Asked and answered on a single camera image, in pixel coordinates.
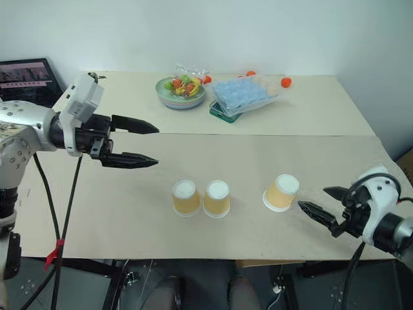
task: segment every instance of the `person's leg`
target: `person's leg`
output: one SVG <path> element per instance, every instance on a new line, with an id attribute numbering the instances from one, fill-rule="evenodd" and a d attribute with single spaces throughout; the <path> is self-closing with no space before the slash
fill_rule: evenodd
<path id="1" fill-rule="evenodd" d="M 180 309 L 180 307 L 179 279 L 170 277 L 155 287 L 141 310 L 176 310 Z"/>
<path id="2" fill-rule="evenodd" d="M 231 281 L 229 302 L 230 310 L 261 310 L 254 288 L 242 276 Z"/>

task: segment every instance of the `paper cup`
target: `paper cup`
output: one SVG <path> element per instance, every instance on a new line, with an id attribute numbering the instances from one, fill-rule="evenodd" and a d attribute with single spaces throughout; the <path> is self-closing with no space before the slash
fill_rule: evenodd
<path id="1" fill-rule="evenodd" d="M 172 199 L 175 212 L 184 218 L 194 216 L 201 208 L 201 198 L 195 183 L 188 179 L 179 180 L 174 184 Z"/>
<path id="2" fill-rule="evenodd" d="M 291 207 L 298 189 L 299 182 L 295 177 L 282 174 L 264 192 L 264 204 L 276 212 L 286 211 Z"/>
<path id="3" fill-rule="evenodd" d="M 211 218 L 222 218 L 230 212 L 230 187 L 224 181 L 214 180 L 206 186 L 204 211 Z"/>

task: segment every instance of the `plastic bag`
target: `plastic bag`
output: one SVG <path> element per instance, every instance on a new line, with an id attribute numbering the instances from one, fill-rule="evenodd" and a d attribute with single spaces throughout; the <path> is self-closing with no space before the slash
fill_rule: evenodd
<path id="1" fill-rule="evenodd" d="M 273 102 L 281 87 L 267 77 L 253 75 L 212 85 L 219 106 L 227 116 L 255 110 Z"/>
<path id="2" fill-rule="evenodd" d="M 165 88 L 177 96 L 191 98 L 199 92 L 207 80 L 210 80 L 210 78 L 207 79 L 208 73 L 209 72 L 203 68 L 188 68 L 177 63 L 176 73 L 165 82 Z"/>

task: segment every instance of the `red cable tie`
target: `red cable tie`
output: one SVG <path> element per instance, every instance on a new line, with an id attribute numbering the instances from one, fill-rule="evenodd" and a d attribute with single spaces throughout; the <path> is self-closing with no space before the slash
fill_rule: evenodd
<path id="1" fill-rule="evenodd" d="M 46 265 L 45 271 L 47 271 L 48 267 L 53 263 L 53 261 L 57 258 L 57 250 L 65 244 L 65 239 L 57 239 L 56 240 L 56 247 L 55 249 L 46 257 Z"/>

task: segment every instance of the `tipped-over paper cup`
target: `tipped-over paper cup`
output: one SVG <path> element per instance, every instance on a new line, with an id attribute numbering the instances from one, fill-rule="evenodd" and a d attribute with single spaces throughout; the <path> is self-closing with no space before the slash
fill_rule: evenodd
<path id="1" fill-rule="evenodd" d="M 295 177 L 282 174 L 264 192 L 264 204 L 276 212 L 286 211 L 291 207 L 298 189 L 299 182 Z"/>

